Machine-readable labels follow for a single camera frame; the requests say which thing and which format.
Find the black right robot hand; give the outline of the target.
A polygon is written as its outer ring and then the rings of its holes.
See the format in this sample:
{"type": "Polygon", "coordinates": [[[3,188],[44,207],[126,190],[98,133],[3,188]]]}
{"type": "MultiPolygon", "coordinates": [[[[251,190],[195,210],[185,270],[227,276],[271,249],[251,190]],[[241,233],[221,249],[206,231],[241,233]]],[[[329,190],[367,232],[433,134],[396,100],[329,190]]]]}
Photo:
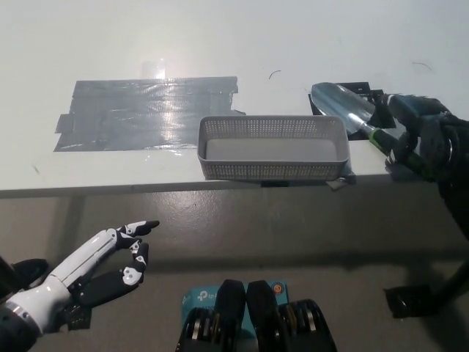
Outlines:
{"type": "Polygon", "coordinates": [[[453,144],[445,123],[452,113],[438,99],[390,94],[382,98],[389,114],[404,126],[388,155],[389,164],[401,164],[427,180],[443,181],[453,171],[453,144]]]}

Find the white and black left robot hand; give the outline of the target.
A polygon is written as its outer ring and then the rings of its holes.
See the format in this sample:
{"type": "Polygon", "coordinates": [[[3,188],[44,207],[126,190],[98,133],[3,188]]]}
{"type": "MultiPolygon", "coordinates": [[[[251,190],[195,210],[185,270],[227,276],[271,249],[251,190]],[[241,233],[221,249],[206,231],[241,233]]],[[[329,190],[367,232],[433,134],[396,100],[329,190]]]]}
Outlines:
{"type": "Polygon", "coordinates": [[[67,256],[44,281],[20,291],[6,301],[6,308],[39,335],[49,334],[67,323],[74,307],[92,309],[135,290],[144,281],[149,244],[142,241],[160,222],[137,221],[101,230],[67,256]],[[132,255],[130,264],[94,276],[97,267],[120,250],[132,255]]]}

